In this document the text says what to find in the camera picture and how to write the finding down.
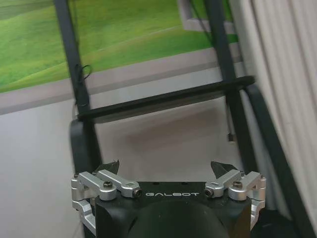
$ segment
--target screw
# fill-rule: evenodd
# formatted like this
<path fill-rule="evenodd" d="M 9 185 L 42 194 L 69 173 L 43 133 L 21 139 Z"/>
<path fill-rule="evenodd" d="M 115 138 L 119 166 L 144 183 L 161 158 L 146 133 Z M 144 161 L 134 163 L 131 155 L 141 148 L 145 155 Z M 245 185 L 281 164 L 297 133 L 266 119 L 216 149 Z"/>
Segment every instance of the screw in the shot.
<path fill-rule="evenodd" d="M 140 188 L 133 191 L 133 197 L 140 197 L 142 195 L 142 190 Z"/>
<path fill-rule="evenodd" d="M 107 187 L 107 188 L 112 187 L 112 182 L 111 181 L 105 181 L 104 182 L 104 187 Z"/>
<path fill-rule="evenodd" d="M 95 198 L 94 198 L 94 197 L 92 197 L 92 198 L 90 199 L 90 204 L 91 204 L 92 206 L 95 206 Z"/>
<path fill-rule="evenodd" d="M 206 188 L 204 190 L 204 194 L 207 198 L 211 198 L 213 196 L 213 190 L 212 189 L 209 189 L 209 188 Z"/>
<path fill-rule="evenodd" d="M 242 183 L 240 181 L 235 181 L 235 182 L 233 182 L 232 185 L 235 188 L 242 188 Z"/>

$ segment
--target black pole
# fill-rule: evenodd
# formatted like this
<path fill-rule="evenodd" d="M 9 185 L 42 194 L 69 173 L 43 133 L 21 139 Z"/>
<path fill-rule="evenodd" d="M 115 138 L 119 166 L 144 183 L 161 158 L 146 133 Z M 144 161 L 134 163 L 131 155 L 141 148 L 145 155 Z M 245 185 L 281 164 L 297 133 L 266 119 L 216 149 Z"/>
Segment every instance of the black pole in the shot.
<path fill-rule="evenodd" d="M 67 0 L 54 0 L 78 112 L 90 109 L 79 50 Z"/>
<path fill-rule="evenodd" d="M 54 0 L 54 4 L 78 113 L 87 112 L 90 110 L 89 94 L 84 80 L 68 1 Z M 70 130 L 75 171 L 77 173 L 92 172 L 102 163 L 94 123 L 75 120 L 72 122 Z M 86 226 L 83 225 L 83 229 L 85 238 L 95 237 Z"/>
<path fill-rule="evenodd" d="M 224 29 L 225 18 L 222 0 L 205 0 L 205 7 L 222 80 L 233 81 L 236 79 L 236 73 L 229 48 L 229 41 Z M 227 92 L 226 100 L 230 108 L 244 171 L 246 173 L 259 171 L 239 89 L 232 89 Z"/>
<path fill-rule="evenodd" d="M 245 92 L 250 99 L 262 138 L 281 185 L 285 202 L 294 221 L 294 227 L 301 238 L 316 238 L 264 98 L 256 84 L 247 86 Z"/>

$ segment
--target white wall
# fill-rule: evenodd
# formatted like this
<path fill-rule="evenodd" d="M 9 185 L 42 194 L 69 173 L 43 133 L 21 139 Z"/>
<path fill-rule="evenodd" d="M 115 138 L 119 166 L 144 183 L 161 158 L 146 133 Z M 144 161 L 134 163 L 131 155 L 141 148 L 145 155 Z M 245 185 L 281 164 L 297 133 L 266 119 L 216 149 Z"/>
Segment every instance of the white wall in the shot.
<path fill-rule="evenodd" d="M 238 64 L 239 75 L 242 66 Z M 206 84 L 218 69 L 176 76 L 92 96 L 94 106 Z M 71 208 L 69 123 L 73 101 L 0 116 L 0 237 L 81 237 Z M 105 162 L 135 180 L 212 179 L 210 161 L 241 168 L 236 145 L 226 141 L 224 100 L 190 105 L 97 125 Z"/>

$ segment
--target black metal bar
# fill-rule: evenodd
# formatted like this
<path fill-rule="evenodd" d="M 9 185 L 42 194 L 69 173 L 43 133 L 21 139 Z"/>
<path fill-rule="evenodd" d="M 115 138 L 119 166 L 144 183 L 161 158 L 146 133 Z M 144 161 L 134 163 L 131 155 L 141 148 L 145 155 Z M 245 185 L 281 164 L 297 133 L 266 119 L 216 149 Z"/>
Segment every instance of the black metal bar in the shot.
<path fill-rule="evenodd" d="M 78 112 L 90 109 L 79 50 L 67 0 L 54 0 Z"/>
<path fill-rule="evenodd" d="M 287 207 L 296 225 L 296 230 L 301 238 L 316 238 L 264 98 L 256 84 L 247 86 L 245 91 L 250 99 L 262 138 L 281 185 Z"/>
<path fill-rule="evenodd" d="M 92 121 L 73 120 L 70 142 L 76 173 L 92 172 L 102 163 L 95 125 Z"/>
<path fill-rule="evenodd" d="M 205 6 L 223 81 L 235 81 L 236 74 L 234 64 L 229 48 L 229 41 L 224 29 L 225 18 L 222 0 L 205 0 Z M 248 123 L 239 90 L 232 89 L 230 92 L 227 92 L 226 99 L 230 108 L 244 171 L 246 173 L 258 171 Z"/>
<path fill-rule="evenodd" d="M 78 118 L 82 121 L 94 120 L 96 123 L 120 120 L 211 100 L 216 97 L 224 96 L 227 91 L 242 89 L 252 83 L 254 83 L 253 77 L 241 77 L 232 82 L 222 81 L 93 109 L 79 114 Z"/>

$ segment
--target hex bolt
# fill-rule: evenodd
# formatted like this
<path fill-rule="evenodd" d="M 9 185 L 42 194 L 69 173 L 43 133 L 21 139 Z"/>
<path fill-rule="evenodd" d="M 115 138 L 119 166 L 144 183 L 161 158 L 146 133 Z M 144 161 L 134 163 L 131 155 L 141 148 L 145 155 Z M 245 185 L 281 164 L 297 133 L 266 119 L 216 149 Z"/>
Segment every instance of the hex bolt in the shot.
<path fill-rule="evenodd" d="M 204 190 L 204 194 L 207 198 L 211 198 L 213 196 L 213 190 L 212 189 L 209 189 L 209 188 L 206 188 Z"/>
<path fill-rule="evenodd" d="M 106 188 L 112 187 L 112 182 L 111 181 L 105 181 L 104 182 L 104 187 L 106 187 Z"/>
<path fill-rule="evenodd" d="M 240 181 L 235 181 L 232 185 L 234 188 L 242 188 L 242 183 Z"/>
<path fill-rule="evenodd" d="M 140 188 L 133 191 L 134 198 L 140 197 L 141 195 L 142 195 L 142 190 Z"/>

